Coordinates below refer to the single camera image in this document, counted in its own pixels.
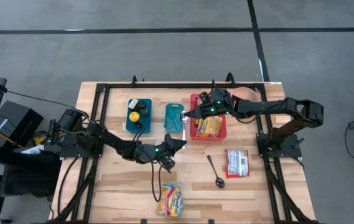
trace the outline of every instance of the red plastic bin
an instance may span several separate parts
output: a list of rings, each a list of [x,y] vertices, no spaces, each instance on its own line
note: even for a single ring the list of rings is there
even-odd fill
[[[198,99],[199,94],[192,94],[190,96],[190,110],[194,110],[195,109],[195,105],[196,105],[196,100]],[[195,126],[195,119],[191,118],[190,119],[190,138],[192,140],[205,140],[205,141],[221,141],[222,139],[226,138],[226,119],[225,119],[225,115],[221,115],[220,116],[222,118],[222,124],[221,124],[221,128],[220,128],[220,132],[218,132],[218,136],[217,137],[196,137],[196,133],[197,133],[197,127]]]

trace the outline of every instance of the wooden table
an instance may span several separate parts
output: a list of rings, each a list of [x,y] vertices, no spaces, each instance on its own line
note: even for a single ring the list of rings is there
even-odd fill
[[[95,95],[95,82],[83,82],[77,100],[77,109],[90,113]],[[283,99],[284,92],[280,83],[265,83],[267,98]],[[106,110],[105,125],[113,134],[122,139],[132,139],[133,134],[126,128],[128,100],[131,98],[152,99],[152,127],[149,134],[140,138],[144,143],[159,144],[166,133],[163,122],[165,106],[168,103],[182,103],[189,109],[192,93],[209,91],[208,89],[177,89],[177,88],[114,88],[109,95]],[[99,118],[100,98],[97,118]],[[275,127],[290,120],[287,115],[272,115]],[[157,202],[151,192],[151,166],[125,161],[111,147],[105,147],[98,163],[98,172],[90,213],[90,223],[139,223],[145,218],[149,223],[208,223],[214,219],[216,223],[272,223],[271,203],[264,171],[263,160],[259,157],[256,145],[258,133],[255,122],[251,124],[238,123],[231,116],[226,117],[227,137],[223,141],[192,141],[188,147],[180,150],[174,157],[175,167],[171,174],[162,170],[163,184],[178,184],[182,188],[183,209],[180,218],[163,217],[156,214]],[[172,134],[173,138],[182,139],[182,133]],[[227,179],[225,177],[224,149],[248,150],[250,176]],[[225,188],[219,189],[214,181],[215,176],[206,156],[211,155],[218,175],[225,180]],[[62,162],[57,189],[52,203],[52,209],[57,215],[58,189],[67,167],[73,159]],[[286,188],[297,206],[309,218],[315,218],[309,191],[305,181],[303,168],[293,159],[282,158],[282,169]],[[71,168],[62,190],[61,205],[66,206],[77,186],[81,159]],[[155,190],[158,194],[157,174],[155,175]],[[284,218],[282,201],[279,194],[279,213]],[[83,216],[85,195],[82,197],[79,218]]]

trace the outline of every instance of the spoon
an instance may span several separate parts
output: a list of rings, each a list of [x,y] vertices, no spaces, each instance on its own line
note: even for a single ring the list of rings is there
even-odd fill
[[[182,123],[182,140],[186,141],[187,138],[185,137],[185,124],[188,122],[188,117],[185,116],[186,111],[181,111],[181,116],[180,116],[180,120]]]
[[[212,157],[210,155],[208,155],[207,159],[210,162],[210,164],[212,165],[214,173],[215,173],[215,176],[217,177],[215,179],[215,184],[217,186],[221,187],[221,188],[224,188],[225,187],[225,182],[224,182],[224,180],[222,178],[218,177],[217,172],[215,172],[215,168],[214,168],[214,165],[213,165]]]
[[[169,116],[171,117],[171,119],[173,120],[175,128],[177,129],[178,128],[178,124],[177,124],[177,120],[175,118],[175,110],[174,109],[170,109],[167,112],[168,112]]]

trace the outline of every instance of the gray floor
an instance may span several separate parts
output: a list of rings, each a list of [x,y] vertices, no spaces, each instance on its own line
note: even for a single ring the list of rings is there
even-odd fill
[[[354,0],[255,0],[260,27],[354,27]],[[0,29],[250,27],[246,1],[0,0]],[[324,125],[299,133],[318,220],[354,223],[354,160],[344,130],[354,120],[354,32],[261,34],[270,80],[325,106]],[[0,77],[10,90],[73,105],[82,81],[260,81],[253,35],[0,35]],[[47,119],[64,108],[11,94]],[[354,153],[354,132],[348,133]],[[45,199],[6,199],[4,218],[44,222]]]

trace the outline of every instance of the yellow snack bag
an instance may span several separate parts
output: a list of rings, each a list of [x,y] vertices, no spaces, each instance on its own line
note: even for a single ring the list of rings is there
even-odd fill
[[[177,185],[163,184],[162,199],[157,206],[157,213],[171,217],[181,216],[182,192]]]
[[[197,128],[196,137],[217,137],[222,125],[222,118],[212,116],[206,119],[201,119]]]

